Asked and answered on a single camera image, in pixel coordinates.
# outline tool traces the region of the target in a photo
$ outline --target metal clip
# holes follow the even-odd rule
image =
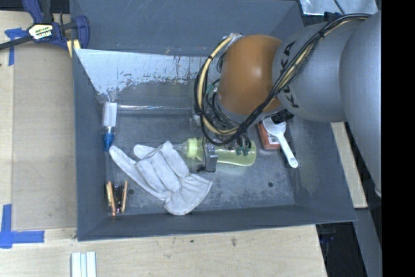
[[[205,152],[206,152],[206,166],[205,170],[207,172],[215,172],[216,171],[216,163],[218,162],[219,155],[215,151],[215,146],[211,143],[205,144]]]
[[[117,215],[118,213],[125,212],[127,187],[127,180],[125,180],[123,186],[112,185],[110,181],[106,184],[108,209],[111,211],[113,216]]]

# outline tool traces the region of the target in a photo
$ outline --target small bottle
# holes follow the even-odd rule
[[[102,109],[102,135],[103,149],[108,151],[114,141],[115,128],[117,126],[118,103],[105,102]]]
[[[181,151],[187,158],[204,162],[203,138],[189,138],[186,141],[173,145],[177,151]],[[254,164],[257,156],[257,148],[254,142],[251,142],[251,149],[248,154],[243,154],[237,149],[229,150],[224,146],[215,146],[215,152],[218,154],[218,163],[228,163],[238,166],[251,166]]]

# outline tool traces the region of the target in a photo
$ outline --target blue cap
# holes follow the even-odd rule
[[[104,142],[104,151],[109,151],[112,142],[114,141],[114,134],[113,133],[105,133],[102,137]]]

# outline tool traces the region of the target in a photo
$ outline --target white plastic utensil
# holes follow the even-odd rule
[[[296,168],[298,166],[297,159],[292,154],[291,148],[285,139],[284,133],[285,129],[287,127],[287,124],[285,121],[279,124],[275,124],[270,117],[265,118],[262,120],[262,124],[264,125],[264,128],[267,130],[267,132],[273,136],[275,136],[281,145],[281,148],[283,149],[283,152],[285,156],[288,159],[288,163],[291,167]]]

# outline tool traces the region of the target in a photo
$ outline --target yellow cable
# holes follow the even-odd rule
[[[225,38],[211,53],[210,57],[207,59],[207,61],[205,62],[202,68],[202,72],[200,73],[200,78],[199,78],[198,87],[197,87],[197,99],[198,99],[197,103],[200,109],[202,109],[203,85],[204,85],[204,81],[206,78],[206,73],[208,72],[209,65],[210,63],[212,63],[213,59],[218,55],[219,51],[222,50],[223,47],[226,44],[228,44],[234,36],[235,35],[232,34],[232,35],[229,35],[227,38]],[[238,130],[237,127],[229,129],[229,130],[217,130],[204,116],[201,117],[201,120],[203,121],[203,124],[206,126],[207,129],[209,129],[210,131],[216,134],[230,135],[230,134],[236,133],[236,131]]]

